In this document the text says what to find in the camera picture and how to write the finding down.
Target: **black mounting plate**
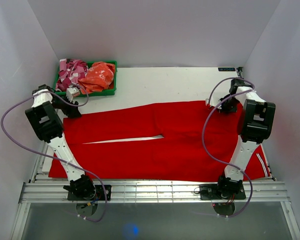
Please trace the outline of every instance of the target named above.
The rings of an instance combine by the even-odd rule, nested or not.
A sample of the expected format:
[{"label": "black mounting plate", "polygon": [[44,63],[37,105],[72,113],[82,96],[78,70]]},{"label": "black mounting plate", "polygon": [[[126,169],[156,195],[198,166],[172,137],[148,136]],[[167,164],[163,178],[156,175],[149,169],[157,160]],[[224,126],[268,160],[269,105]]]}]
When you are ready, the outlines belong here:
[{"label": "black mounting plate", "polygon": [[[200,199],[201,200],[227,200],[228,198],[222,198],[217,192],[217,183],[212,184],[200,184],[199,191],[200,191]],[[240,191],[238,194],[234,195],[234,200],[244,200],[246,199],[246,193],[244,187],[241,186]]]},{"label": "black mounting plate", "polygon": [[[105,200],[105,193],[104,193],[104,190],[103,190],[102,186],[101,185],[94,185],[94,186],[95,186],[95,190],[96,190],[96,195],[98,196],[99,200],[104,201]],[[106,200],[110,201],[112,186],[111,185],[104,185],[104,187],[105,187],[105,190],[108,191],[108,194],[106,195]],[[68,192],[67,200],[69,200],[69,201],[87,201],[84,198],[77,197],[77,196],[73,195],[71,192]]]}]

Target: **pink patterned cloth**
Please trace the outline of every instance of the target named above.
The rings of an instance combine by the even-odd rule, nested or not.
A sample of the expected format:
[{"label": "pink patterned cloth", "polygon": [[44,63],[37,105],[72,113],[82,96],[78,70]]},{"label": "pink patterned cloth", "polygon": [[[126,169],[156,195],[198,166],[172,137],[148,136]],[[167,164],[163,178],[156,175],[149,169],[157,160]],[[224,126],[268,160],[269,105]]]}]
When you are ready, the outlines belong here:
[{"label": "pink patterned cloth", "polygon": [[78,84],[78,80],[85,78],[88,72],[86,62],[78,59],[61,59],[59,65],[59,78],[55,89],[65,92],[72,84]]}]

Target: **metal beam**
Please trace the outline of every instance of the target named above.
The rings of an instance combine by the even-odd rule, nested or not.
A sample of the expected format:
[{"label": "metal beam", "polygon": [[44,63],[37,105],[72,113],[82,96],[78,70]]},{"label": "metal beam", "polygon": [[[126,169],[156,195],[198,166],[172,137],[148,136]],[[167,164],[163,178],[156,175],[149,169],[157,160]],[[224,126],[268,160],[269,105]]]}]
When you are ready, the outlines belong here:
[{"label": "metal beam", "polygon": [[[194,193],[199,184],[211,182],[165,181],[165,180],[106,180],[112,185],[111,203],[202,203]],[[68,192],[63,189],[65,181],[53,183],[25,183],[20,203],[72,203],[67,200]],[[245,194],[250,194],[250,185],[243,183]],[[289,196],[284,182],[254,181],[251,202],[285,202]]]}]

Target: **red fabric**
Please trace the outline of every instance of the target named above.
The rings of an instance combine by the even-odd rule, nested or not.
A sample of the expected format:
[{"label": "red fabric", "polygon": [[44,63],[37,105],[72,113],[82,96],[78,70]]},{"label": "red fabric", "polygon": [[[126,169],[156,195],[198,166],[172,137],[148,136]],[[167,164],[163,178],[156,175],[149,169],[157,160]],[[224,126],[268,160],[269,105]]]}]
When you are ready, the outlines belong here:
[{"label": "red fabric", "polygon": [[[217,112],[207,125],[207,148],[220,160],[229,162],[235,150],[241,110],[242,107],[237,113]],[[210,111],[204,101],[154,103],[84,114],[77,119],[65,118],[64,133],[78,163],[102,179],[216,182],[225,165],[211,159],[201,141],[202,128]],[[164,138],[92,143],[157,135]],[[246,168],[251,179],[265,177],[256,153],[265,161],[259,147]],[[67,177],[56,160],[53,160],[49,177]]]}]

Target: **green basket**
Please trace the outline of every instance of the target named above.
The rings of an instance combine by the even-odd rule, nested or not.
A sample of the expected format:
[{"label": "green basket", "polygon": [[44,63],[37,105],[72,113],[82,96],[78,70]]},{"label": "green basket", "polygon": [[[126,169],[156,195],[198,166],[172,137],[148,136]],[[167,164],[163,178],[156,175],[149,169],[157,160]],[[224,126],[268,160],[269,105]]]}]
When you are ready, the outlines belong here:
[{"label": "green basket", "polygon": [[[87,61],[86,63],[88,65],[88,68],[91,68],[92,64],[94,64],[96,62],[105,62],[105,63],[108,63],[108,64],[114,64],[115,65],[114,77],[113,77],[113,82],[109,85],[108,89],[105,89],[103,91],[95,91],[95,92],[89,93],[89,97],[115,95],[115,91],[117,89],[117,87],[116,87],[116,83],[117,83],[117,79],[116,79],[117,78],[117,62],[116,61]],[[56,88],[58,78],[59,78],[59,67],[58,67],[56,77],[55,77],[55,80],[54,80],[54,83],[53,83],[53,88]],[[56,91],[55,93],[59,96],[66,95],[65,91]],[[86,97],[86,96],[87,96],[86,94],[82,94],[81,91],[80,91],[80,95],[78,97]]]}]

